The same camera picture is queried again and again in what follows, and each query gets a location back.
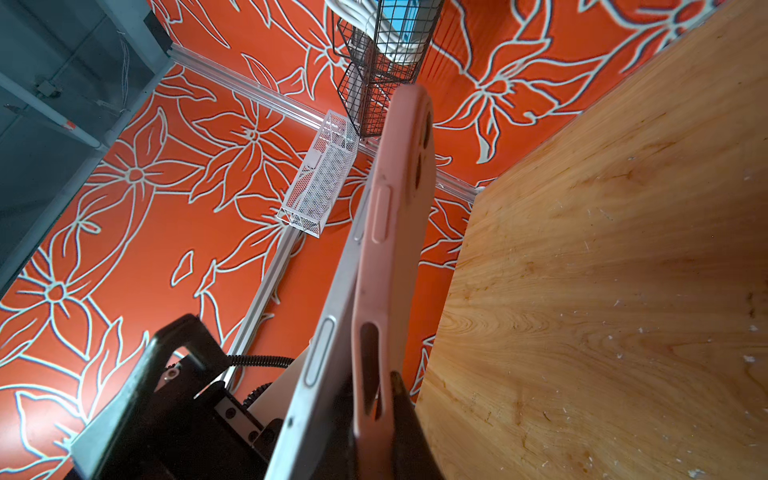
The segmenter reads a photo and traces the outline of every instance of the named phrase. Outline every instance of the wire mesh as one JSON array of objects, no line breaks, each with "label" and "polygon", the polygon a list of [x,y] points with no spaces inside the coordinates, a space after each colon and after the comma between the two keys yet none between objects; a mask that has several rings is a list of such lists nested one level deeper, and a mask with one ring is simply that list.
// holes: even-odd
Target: wire mesh
[{"label": "wire mesh", "polygon": [[344,56],[351,65],[338,92],[360,137],[382,133],[395,88],[418,77],[442,4],[443,0],[379,0],[376,22],[366,23],[366,30],[339,18],[348,53]]},{"label": "wire mesh", "polygon": [[286,192],[277,217],[319,237],[355,161],[358,140],[347,118],[329,111]]}]

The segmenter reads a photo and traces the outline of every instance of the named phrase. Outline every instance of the pink phone case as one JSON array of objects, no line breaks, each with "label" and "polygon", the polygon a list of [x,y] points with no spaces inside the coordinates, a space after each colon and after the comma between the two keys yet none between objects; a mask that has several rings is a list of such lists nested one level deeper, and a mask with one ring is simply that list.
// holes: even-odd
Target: pink phone case
[{"label": "pink phone case", "polygon": [[392,96],[376,156],[352,322],[358,478],[392,478],[392,386],[405,356],[411,300],[435,196],[432,101],[424,87]]}]

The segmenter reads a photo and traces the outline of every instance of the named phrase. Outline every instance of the black wire basket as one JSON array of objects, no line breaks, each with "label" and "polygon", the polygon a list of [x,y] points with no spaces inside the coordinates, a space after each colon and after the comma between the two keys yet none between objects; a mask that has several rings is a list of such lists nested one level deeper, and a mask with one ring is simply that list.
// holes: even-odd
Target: black wire basket
[{"label": "black wire basket", "polygon": [[[382,133],[389,99],[398,85],[416,81],[443,0],[379,0],[368,33],[339,18],[350,65],[338,85],[349,119],[361,138]],[[333,33],[334,45],[336,33]]]}]

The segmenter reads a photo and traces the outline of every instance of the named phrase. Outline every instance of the wooden table surface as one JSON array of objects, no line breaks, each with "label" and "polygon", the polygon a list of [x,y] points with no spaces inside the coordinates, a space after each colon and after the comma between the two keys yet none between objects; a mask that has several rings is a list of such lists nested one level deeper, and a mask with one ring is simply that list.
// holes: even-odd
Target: wooden table surface
[{"label": "wooden table surface", "polygon": [[482,193],[416,407],[446,478],[768,478],[768,2]]}]

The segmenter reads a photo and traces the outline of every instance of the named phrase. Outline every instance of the black coiled cable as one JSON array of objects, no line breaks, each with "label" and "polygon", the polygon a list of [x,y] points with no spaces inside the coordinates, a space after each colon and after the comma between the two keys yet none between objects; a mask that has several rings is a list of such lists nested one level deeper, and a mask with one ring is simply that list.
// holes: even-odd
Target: black coiled cable
[{"label": "black coiled cable", "polygon": [[229,355],[231,366],[273,366],[287,369],[293,359],[274,355]]},{"label": "black coiled cable", "polygon": [[261,396],[261,394],[264,393],[266,389],[270,387],[270,385],[272,385],[272,382],[265,383],[259,388],[249,393],[248,396],[245,398],[245,400],[243,400],[243,406],[247,409],[251,405],[253,405],[253,402],[255,402]]}]

